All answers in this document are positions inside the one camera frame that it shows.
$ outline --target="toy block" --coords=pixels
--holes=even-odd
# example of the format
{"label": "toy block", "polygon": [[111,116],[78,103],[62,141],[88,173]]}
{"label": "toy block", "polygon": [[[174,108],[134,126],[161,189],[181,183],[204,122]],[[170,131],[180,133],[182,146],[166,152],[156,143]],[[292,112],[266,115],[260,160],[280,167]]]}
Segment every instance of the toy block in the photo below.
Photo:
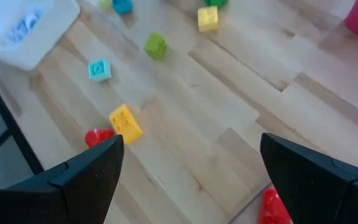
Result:
{"label": "toy block", "polygon": [[125,144],[131,144],[143,135],[127,105],[121,105],[111,112],[109,119],[116,133],[123,136]]}
{"label": "toy block", "polygon": [[108,80],[111,78],[110,64],[105,59],[90,62],[88,65],[88,73],[89,79],[96,82]]}
{"label": "toy block", "polygon": [[144,45],[147,55],[155,60],[162,60],[167,50],[167,43],[160,34],[151,33]]}
{"label": "toy block", "polygon": [[216,6],[204,7],[198,10],[198,30],[206,32],[219,28],[218,8]]}
{"label": "toy block", "polygon": [[98,0],[99,8],[103,11],[106,11],[108,9],[111,9],[112,2],[111,0]]}
{"label": "toy block", "polygon": [[112,0],[112,7],[119,15],[123,15],[128,12],[132,12],[132,1],[131,0]]}
{"label": "toy block", "polygon": [[217,6],[218,8],[225,5],[229,0],[205,0],[209,6]]}

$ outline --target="teal block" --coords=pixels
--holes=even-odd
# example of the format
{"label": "teal block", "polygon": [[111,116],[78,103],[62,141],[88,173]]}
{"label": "teal block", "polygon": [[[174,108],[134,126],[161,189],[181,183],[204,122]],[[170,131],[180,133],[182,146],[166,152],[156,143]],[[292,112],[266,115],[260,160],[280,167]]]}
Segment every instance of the teal block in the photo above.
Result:
{"label": "teal block", "polygon": [[88,65],[89,79],[96,82],[105,81],[111,78],[110,64],[107,60],[101,59],[90,62]]}
{"label": "teal block", "polygon": [[131,0],[112,0],[112,8],[119,14],[127,14],[132,12]]}

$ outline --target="green duplo brick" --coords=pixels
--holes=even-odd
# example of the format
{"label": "green duplo brick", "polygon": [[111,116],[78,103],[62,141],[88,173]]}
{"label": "green duplo brick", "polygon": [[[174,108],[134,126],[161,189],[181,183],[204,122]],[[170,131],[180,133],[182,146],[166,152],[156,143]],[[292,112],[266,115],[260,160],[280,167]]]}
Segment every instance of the green duplo brick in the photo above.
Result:
{"label": "green duplo brick", "polygon": [[167,43],[160,34],[151,33],[144,45],[144,50],[152,59],[162,60],[167,50]]}
{"label": "green duplo brick", "polygon": [[217,6],[218,8],[222,7],[227,3],[229,0],[205,0],[207,5],[209,6]]}

